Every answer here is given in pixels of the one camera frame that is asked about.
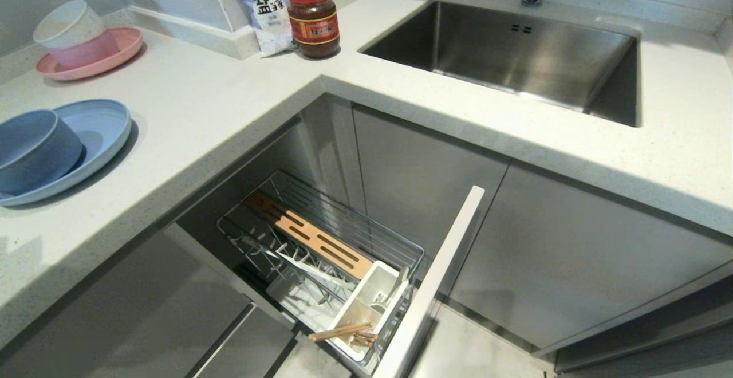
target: chopsticks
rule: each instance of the chopsticks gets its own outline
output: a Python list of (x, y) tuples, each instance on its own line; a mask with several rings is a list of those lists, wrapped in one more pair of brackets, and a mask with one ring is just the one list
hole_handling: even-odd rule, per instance
[(359, 331), (363, 331), (364, 329), (369, 329), (371, 327), (372, 327), (372, 324), (368, 322), (366, 324), (341, 326), (340, 328), (331, 329), (329, 331), (323, 331), (322, 333), (310, 334), (308, 336), (308, 339), (310, 339), (313, 342), (319, 342), (319, 341), (323, 341), (324, 339), (329, 339), (329, 338), (333, 338), (336, 336), (342, 336), (343, 334), (358, 333)]
[(363, 333), (358, 332), (354, 333), (354, 338), (352, 344), (359, 345), (360, 347), (368, 347), (371, 348), (372, 345), (374, 345), (374, 342), (377, 341), (377, 334), (370, 334), (370, 333)]

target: plastic bag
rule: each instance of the plastic bag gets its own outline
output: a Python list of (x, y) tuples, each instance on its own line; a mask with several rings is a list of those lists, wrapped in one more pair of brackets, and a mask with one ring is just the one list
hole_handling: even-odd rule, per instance
[(287, 14), (287, 0), (242, 0), (265, 56), (293, 47), (293, 31)]

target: stainless steel sink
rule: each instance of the stainless steel sink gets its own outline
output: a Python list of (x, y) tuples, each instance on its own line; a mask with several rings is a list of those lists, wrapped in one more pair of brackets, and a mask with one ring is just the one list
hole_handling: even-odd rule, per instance
[(362, 51), (639, 127), (633, 36), (433, 2)]

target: sauce jar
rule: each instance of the sauce jar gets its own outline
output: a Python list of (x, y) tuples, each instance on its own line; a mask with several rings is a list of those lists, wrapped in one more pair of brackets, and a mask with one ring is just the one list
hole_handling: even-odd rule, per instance
[(290, 0), (287, 8), (293, 38), (301, 53), (325, 59), (338, 52), (338, 20), (333, 0)]

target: stacked dishes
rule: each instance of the stacked dishes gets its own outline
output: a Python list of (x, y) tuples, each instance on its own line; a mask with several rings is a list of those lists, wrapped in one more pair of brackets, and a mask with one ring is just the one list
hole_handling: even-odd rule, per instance
[(36, 65), (54, 80), (76, 80), (115, 68), (142, 47), (137, 29), (107, 29), (84, 0), (71, 0), (45, 16), (33, 40), (48, 49)]
[(90, 177), (120, 151), (131, 128), (128, 108), (108, 99), (0, 123), (0, 206), (37, 202)]

